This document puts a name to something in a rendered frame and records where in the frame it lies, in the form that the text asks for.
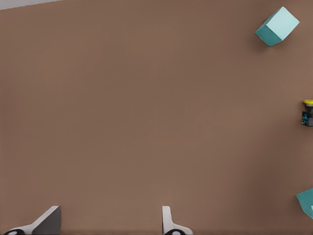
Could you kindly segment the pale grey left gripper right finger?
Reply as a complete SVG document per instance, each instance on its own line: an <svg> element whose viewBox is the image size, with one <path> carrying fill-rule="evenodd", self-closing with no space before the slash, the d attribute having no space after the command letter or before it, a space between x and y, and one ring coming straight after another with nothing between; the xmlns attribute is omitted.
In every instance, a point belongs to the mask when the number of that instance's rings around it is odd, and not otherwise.
<svg viewBox="0 0 313 235"><path fill-rule="evenodd" d="M172 220L169 206L162 206L162 234L163 235L192 235L191 229L175 224Z"/></svg>

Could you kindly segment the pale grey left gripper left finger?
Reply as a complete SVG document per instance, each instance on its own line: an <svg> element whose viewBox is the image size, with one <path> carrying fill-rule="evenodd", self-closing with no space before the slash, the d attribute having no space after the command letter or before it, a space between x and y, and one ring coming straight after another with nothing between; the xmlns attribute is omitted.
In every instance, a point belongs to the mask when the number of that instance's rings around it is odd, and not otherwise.
<svg viewBox="0 0 313 235"><path fill-rule="evenodd" d="M5 235L59 235L61 231L61 207L52 206L33 223L13 228Z"/></svg>

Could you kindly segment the teal cube block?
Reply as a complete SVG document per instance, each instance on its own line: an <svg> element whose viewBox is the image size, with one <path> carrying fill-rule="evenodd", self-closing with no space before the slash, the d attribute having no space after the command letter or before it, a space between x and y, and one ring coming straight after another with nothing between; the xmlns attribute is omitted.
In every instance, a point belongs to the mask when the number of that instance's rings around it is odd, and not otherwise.
<svg viewBox="0 0 313 235"><path fill-rule="evenodd" d="M296 198L302 211L313 219L313 188L296 194Z"/></svg>
<svg viewBox="0 0 313 235"><path fill-rule="evenodd" d="M284 41L299 23L300 21L282 6L261 24L255 34L271 47Z"/></svg>

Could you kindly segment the black bottle with yellow cap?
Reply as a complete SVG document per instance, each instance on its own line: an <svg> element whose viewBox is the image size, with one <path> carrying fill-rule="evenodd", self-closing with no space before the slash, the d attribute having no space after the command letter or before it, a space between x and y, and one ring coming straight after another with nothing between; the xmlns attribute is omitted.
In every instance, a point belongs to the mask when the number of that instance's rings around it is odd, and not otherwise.
<svg viewBox="0 0 313 235"><path fill-rule="evenodd" d="M305 111L302 112L301 124L313 127L313 99L304 100L303 103Z"/></svg>

